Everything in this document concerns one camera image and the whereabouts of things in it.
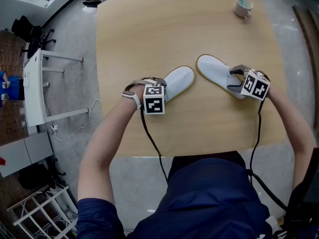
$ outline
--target cabinet door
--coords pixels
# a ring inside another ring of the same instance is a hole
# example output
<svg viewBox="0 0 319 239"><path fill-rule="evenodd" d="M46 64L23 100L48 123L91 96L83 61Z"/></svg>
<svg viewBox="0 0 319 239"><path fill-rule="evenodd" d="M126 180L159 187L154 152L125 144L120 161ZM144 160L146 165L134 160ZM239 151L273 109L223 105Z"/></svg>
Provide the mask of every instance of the cabinet door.
<svg viewBox="0 0 319 239"><path fill-rule="evenodd" d="M5 160L5 166L0 165L2 177L6 177L31 165L23 139L1 146L0 157Z"/></svg>
<svg viewBox="0 0 319 239"><path fill-rule="evenodd" d="M32 134L24 141L32 164L53 155L47 132Z"/></svg>

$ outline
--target desk leg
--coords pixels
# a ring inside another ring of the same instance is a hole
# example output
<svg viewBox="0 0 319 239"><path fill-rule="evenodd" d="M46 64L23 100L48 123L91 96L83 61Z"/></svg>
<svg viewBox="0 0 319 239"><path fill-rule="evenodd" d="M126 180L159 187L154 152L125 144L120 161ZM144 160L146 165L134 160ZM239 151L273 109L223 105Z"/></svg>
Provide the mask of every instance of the desk leg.
<svg viewBox="0 0 319 239"><path fill-rule="evenodd" d="M59 73L64 73L64 69L60 69L60 68L53 68L53 67L42 67L43 71L47 71L47 72L59 72Z"/></svg>
<svg viewBox="0 0 319 239"><path fill-rule="evenodd" d="M80 58L80 57L66 56L62 53L56 53L56 52L47 51L47 50L41 50L41 55L43 57L49 57L49 58L61 58L61 59L79 61L79 62L83 61L83 58Z"/></svg>
<svg viewBox="0 0 319 239"><path fill-rule="evenodd" d="M54 120L58 120L58 119L63 119L63 118L67 118L67 117L70 117L70 116L74 116L74 115L78 115L78 114L84 114L84 113L88 113L88 112L89 112L89 109L88 108L84 108L84 109L76 110L76 111L73 111L73 112L53 115L53 116L46 117L45 118L45 122L54 121Z"/></svg>

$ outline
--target white desk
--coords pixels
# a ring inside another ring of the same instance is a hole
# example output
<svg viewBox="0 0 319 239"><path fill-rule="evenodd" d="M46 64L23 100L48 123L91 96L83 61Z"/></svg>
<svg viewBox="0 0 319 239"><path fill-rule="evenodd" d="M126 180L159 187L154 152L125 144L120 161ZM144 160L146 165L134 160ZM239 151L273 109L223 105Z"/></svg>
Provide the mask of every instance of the white desk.
<svg viewBox="0 0 319 239"><path fill-rule="evenodd" d="M50 71L64 73L64 69L43 67L43 57L61 58L79 62L83 61L83 58L65 56L60 53L40 49L33 55L33 57L29 60L29 62L23 69L25 114L28 126L40 125L49 121L87 113L89 109L84 108L73 112L53 115L49 117L46 115L42 87L42 72Z"/></svg>

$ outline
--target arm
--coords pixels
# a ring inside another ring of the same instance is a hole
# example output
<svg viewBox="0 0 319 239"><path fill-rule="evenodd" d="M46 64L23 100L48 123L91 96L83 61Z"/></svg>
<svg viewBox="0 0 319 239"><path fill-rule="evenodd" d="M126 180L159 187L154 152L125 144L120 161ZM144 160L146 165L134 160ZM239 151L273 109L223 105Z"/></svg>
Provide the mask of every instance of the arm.
<svg viewBox="0 0 319 239"><path fill-rule="evenodd" d="M303 181L317 143L303 115L283 93L271 85L268 97L284 123L295 153L294 189Z"/></svg>
<svg viewBox="0 0 319 239"><path fill-rule="evenodd" d="M9 81L7 75L5 74L4 71L0 70L0 77L3 78L4 82L8 82Z"/></svg>
<svg viewBox="0 0 319 239"><path fill-rule="evenodd" d="M9 81L8 76L5 74L5 72L3 73L3 80L4 80L5 82L8 82L8 81Z"/></svg>
<svg viewBox="0 0 319 239"><path fill-rule="evenodd" d="M134 86L131 91L135 92L143 103L144 86ZM110 164L135 111L135 101L121 97L95 130L80 164L78 200L99 198L114 204Z"/></svg>

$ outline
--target hand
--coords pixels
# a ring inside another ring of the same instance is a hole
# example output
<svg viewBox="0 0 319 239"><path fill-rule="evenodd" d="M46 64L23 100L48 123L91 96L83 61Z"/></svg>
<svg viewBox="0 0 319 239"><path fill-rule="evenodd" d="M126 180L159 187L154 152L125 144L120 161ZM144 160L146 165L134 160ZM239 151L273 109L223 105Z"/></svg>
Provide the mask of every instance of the hand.
<svg viewBox="0 0 319 239"><path fill-rule="evenodd" d="M143 104L144 89L145 85L135 85L130 89L130 91L135 92L135 94L139 97L141 105Z"/></svg>

